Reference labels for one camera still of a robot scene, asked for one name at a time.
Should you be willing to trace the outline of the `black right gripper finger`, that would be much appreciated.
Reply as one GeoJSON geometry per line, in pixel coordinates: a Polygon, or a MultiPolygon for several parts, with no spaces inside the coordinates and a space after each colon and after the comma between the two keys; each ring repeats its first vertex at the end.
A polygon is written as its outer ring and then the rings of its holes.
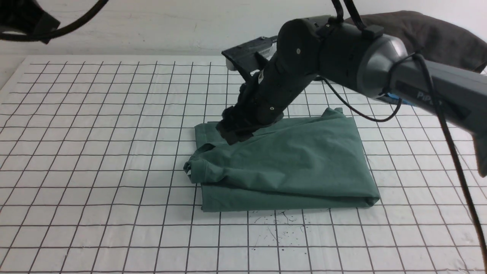
{"type": "Polygon", "coordinates": [[[251,137],[254,137],[253,132],[250,130],[238,125],[225,123],[224,121],[220,121],[217,124],[217,131],[228,145],[245,142],[251,137]]]}

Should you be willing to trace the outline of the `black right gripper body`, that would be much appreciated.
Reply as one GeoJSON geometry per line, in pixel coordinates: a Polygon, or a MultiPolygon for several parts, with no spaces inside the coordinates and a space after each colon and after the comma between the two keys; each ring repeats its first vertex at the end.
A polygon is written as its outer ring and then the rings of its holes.
{"type": "Polygon", "coordinates": [[[289,67],[282,57],[272,57],[222,119],[221,129],[255,132],[272,125],[317,75],[314,69],[289,67]]]}

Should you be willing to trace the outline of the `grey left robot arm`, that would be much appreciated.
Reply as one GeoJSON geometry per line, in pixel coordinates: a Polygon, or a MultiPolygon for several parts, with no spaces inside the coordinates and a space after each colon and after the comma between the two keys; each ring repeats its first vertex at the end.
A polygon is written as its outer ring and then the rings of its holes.
{"type": "Polygon", "coordinates": [[[0,31],[35,36],[59,28],[60,21],[40,7],[36,0],[1,0],[0,31]]]}

